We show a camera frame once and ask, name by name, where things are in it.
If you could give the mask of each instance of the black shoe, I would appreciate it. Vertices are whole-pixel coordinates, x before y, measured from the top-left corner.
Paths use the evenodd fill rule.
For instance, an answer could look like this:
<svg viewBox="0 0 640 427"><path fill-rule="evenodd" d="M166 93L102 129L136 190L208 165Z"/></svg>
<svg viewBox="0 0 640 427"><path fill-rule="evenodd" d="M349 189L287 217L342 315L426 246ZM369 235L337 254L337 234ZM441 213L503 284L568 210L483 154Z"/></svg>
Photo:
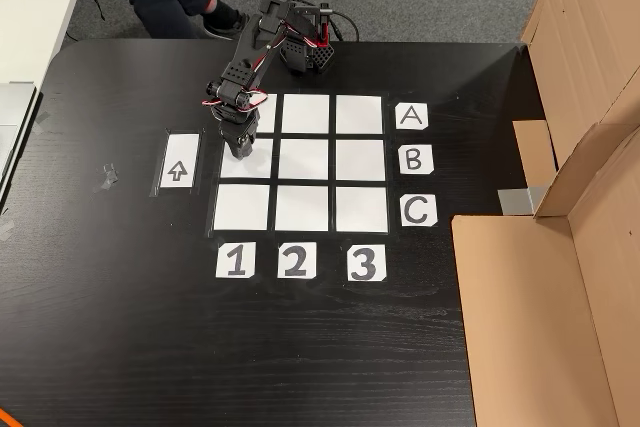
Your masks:
<svg viewBox="0 0 640 427"><path fill-rule="evenodd" d="M233 27L230 29L218 29L211 25L206 16L202 17L202 27L204 28L205 33L209 37L215 37L217 39L225 39L225 40L235 40L240 37L242 30L245 25L249 22L249 16L247 14L240 14L240 17L233 24Z"/></svg>

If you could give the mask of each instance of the white desk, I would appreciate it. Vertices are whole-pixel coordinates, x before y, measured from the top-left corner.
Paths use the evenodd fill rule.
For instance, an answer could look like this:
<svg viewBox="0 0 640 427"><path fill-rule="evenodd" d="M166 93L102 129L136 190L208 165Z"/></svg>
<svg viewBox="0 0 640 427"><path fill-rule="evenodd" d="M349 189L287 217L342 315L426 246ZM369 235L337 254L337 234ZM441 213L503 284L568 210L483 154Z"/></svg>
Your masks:
<svg viewBox="0 0 640 427"><path fill-rule="evenodd" d="M0 0L0 82L42 86L76 0Z"/></svg>

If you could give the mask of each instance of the cardboard flap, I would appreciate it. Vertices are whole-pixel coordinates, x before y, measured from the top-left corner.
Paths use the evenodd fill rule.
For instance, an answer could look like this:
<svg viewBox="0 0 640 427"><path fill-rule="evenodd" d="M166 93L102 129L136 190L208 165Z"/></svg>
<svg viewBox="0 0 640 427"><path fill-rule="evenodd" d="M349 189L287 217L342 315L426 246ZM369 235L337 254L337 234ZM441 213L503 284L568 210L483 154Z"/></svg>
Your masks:
<svg viewBox="0 0 640 427"><path fill-rule="evenodd" d="M452 222L478 427L615 427L564 218Z"/></svg>
<svg viewBox="0 0 640 427"><path fill-rule="evenodd" d="M556 164L547 122L519 120L513 122L524 176L529 187L548 186L556 175Z"/></svg>
<svg viewBox="0 0 640 427"><path fill-rule="evenodd" d="M535 216L569 215L598 170L634 130L634 125L592 125L560 168Z"/></svg>
<svg viewBox="0 0 640 427"><path fill-rule="evenodd" d="M622 427L640 425L640 132L611 156L569 215Z"/></svg>
<svg viewBox="0 0 640 427"><path fill-rule="evenodd" d="M633 2L536 3L535 30L529 25L523 38L560 166L594 123L640 124L640 11L627 7Z"/></svg>

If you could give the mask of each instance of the tic-tac-toe grid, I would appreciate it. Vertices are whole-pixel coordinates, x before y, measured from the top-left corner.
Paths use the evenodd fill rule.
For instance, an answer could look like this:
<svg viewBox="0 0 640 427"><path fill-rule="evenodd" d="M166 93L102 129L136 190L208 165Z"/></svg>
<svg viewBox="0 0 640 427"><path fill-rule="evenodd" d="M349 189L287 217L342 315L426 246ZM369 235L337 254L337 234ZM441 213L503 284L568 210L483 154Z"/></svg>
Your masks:
<svg viewBox="0 0 640 427"><path fill-rule="evenodd" d="M225 145L210 232L388 233L382 103L376 96L270 95L260 106L253 153L239 161Z"/></svg>

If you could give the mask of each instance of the orange object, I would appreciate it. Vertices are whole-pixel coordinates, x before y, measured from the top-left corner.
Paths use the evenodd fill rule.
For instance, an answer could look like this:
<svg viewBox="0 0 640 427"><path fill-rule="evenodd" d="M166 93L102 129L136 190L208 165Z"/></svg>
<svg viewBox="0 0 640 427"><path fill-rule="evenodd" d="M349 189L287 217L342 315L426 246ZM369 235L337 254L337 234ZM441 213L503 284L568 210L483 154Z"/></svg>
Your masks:
<svg viewBox="0 0 640 427"><path fill-rule="evenodd" d="M7 424L9 427L23 427L20 422L11 417L2 409L0 409L0 420Z"/></svg>

